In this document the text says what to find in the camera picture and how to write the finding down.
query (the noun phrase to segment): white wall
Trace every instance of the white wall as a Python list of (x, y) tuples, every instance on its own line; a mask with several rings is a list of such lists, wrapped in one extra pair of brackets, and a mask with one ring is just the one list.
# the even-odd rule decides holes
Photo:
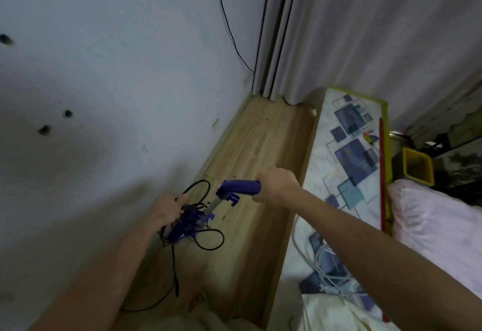
[[(264, 0), (224, 3), (254, 68)], [(251, 80), (219, 0), (2, 0), (0, 15), (15, 42), (0, 44), (0, 328), (15, 330), (191, 182)]]

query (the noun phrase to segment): gray curtain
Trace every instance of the gray curtain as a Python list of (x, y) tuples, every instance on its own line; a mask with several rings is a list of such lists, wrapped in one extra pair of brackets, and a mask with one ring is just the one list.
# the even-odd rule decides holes
[(267, 0), (253, 93), (319, 105), (335, 84), (405, 131), (482, 66), (481, 30), (482, 0)]

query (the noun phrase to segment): wooden floor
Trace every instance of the wooden floor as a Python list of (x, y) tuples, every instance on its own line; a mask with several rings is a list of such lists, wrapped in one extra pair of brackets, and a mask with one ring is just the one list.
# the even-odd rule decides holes
[[(282, 98), (272, 102), (252, 97), (204, 174), (212, 186), (207, 200), (214, 197), (222, 180), (252, 180), (265, 167), (282, 167), (298, 176), (314, 117), (312, 109), (290, 106)], [(198, 186), (190, 202), (202, 196), (205, 188)], [(153, 309), (121, 313), (114, 329), (137, 330), (143, 322), (185, 312), (199, 290), (207, 294), (211, 310), (221, 319), (237, 315), (261, 324), (288, 212), (244, 196), (237, 206), (226, 202), (214, 213), (216, 218), (210, 225), (225, 234), (224, 245), (216, 251), (204, 251), (188, 240), (176, 244), (179, 297), (173, 291)], [(220, 240), (217, 233), (198, 236), (205, 247), (216, 246)], [(159, 249), (124, 307), (138, 309), (153, 304), (172, 286), (172, 278), (171, 248)]]

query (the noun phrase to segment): yellow plastic container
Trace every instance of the yellow plastic container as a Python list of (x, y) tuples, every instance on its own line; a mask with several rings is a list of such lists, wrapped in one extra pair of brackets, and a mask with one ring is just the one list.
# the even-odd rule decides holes
[(392, 159), (392, 165), (394, 180), (406, 179), (426, 186), (435, 185), (432, 158), (425, 153), (404, 147)]

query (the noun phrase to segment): person's left hand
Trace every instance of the person's left hand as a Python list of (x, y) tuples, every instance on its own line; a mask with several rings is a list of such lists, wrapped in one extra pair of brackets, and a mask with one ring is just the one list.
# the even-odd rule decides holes
[(148, 219), (158, 230), (163, 226), (170, 225), (181, 215), (181, 207), (188, 202), (188, 195), (179, 197), (172, 192), (159, 195), (151, 204)]

